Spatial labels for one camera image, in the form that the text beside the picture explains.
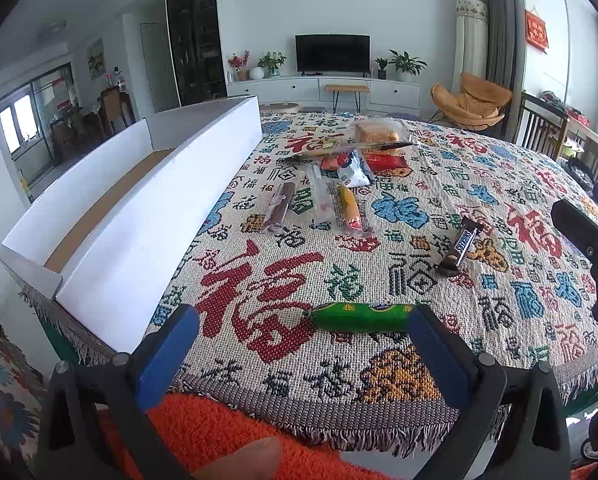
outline television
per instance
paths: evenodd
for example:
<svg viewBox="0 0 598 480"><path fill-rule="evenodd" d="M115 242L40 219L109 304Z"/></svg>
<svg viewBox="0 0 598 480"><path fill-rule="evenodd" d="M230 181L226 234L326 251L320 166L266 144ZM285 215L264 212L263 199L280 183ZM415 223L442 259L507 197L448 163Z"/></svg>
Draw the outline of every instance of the television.
<svg viewBox="0 0 598 480"><path fill-rule="evenodd" d="M298 72L370 72L370 36L303 34L294 39Z"/></svg>

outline white box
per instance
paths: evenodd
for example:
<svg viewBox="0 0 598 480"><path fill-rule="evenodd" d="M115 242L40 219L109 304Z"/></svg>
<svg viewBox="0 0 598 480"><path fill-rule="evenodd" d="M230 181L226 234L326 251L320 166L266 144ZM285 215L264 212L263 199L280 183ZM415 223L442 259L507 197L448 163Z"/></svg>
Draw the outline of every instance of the white box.
<svg viewBox="0 0 598 480"><path fill-rule="evenodd" d="M132 352L261 137L256 97L141 120L48 187L3 240L0 259L26 294L62 314L60 322L74 318L73 332Z"/></svg>

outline flower pot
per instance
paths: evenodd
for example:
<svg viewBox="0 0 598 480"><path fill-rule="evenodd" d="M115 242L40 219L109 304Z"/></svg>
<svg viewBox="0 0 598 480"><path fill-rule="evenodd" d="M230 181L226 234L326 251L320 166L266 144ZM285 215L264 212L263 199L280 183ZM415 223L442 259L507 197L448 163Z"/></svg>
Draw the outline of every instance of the flower pot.
<svg viewBox="0 0 598 480"><path fill-rule="evenodd" d="M399 81L403 83L412 83L414 81L415 75L412 72L397 72L397 77Z"/></svg>
<svg viewBox="0 0 598 480"><path fill-rule="evenodd" d="M252 70L250 70L250 79L263 79L265 75L266 71L260 66L255 66Z"/></svg>

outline tablecloth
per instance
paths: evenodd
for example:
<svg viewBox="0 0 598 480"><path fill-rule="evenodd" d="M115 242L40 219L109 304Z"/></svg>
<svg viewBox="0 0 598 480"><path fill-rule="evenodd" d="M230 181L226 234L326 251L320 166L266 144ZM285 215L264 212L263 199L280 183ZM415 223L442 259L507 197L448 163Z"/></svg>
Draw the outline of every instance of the tablecloth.
<svg viewBox="0 0 598 480"><path fill-rule="evenodd" d="M408 167L354 190L376 235L335 235L315 224L303 171L278 161L327 137L345 141L354 119L262 116L261 143L191 240L146 332L181 303L201 314L175 387L339 449L405 456L416 444L434 447L458 414L408 336L319 331L305 313L329 301L425 303L475 353L515 367L549 361L563 400L597 384L590 264L550 220L552 203L567 197L598 223L582 189L539 153L404 121L420 140L406 150ZM275 187L288 181L297 191L284 232L258 232ZM434 266L462 216L485 229L461 274L443 278Z"/></svg>

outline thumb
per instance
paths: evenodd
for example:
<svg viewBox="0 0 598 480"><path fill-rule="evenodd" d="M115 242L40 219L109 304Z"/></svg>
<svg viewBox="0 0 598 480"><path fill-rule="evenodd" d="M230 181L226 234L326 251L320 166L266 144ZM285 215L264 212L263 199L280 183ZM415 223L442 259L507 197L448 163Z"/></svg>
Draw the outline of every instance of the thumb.
<svg viewBox="0 0 598 480"><path fill-rule="evenodd" d="M198 480L270 480L281 461L281 442L275 436L250 442L194 472Z"/></svg>

